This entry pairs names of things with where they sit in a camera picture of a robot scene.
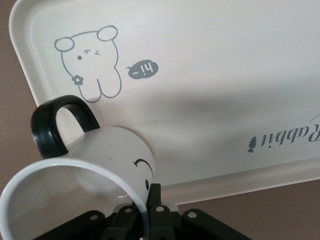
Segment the white smiley cup black handle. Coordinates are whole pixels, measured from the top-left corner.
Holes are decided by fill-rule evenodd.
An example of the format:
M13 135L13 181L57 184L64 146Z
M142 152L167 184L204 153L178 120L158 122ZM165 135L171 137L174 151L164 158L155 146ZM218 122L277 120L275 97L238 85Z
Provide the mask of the white smiley cup black handle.
M18 172L0 196L3 240L33 240L85 212L108 215L129 201L148 239L146 204L155 162L140 137L121 127L100 127L74 95L40 105L31 130L42 160Z

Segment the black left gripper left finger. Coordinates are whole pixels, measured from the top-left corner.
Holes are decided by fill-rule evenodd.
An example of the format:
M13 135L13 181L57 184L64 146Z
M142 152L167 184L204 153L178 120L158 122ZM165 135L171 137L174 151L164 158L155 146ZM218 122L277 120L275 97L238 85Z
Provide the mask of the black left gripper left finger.
M108 217L87 211L57 227L53 240L144 240L144 228L137 207L125 205Z

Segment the cream tray with rabbit print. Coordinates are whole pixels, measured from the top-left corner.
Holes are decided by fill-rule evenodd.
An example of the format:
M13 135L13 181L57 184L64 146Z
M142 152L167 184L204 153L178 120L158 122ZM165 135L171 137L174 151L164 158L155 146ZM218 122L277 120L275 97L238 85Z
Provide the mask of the cream tray with rabbit print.
M320 0L17 0L37 105L129 129L177 204L320 180Z

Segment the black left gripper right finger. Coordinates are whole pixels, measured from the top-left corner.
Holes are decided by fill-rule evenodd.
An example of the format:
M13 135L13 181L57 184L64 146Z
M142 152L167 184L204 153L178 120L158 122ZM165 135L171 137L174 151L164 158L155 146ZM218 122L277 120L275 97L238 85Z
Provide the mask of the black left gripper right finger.
M150 219L149 240L250 240L206 212L192 208L179 213L176 205L161 201L161 185L150 185L147 208Z

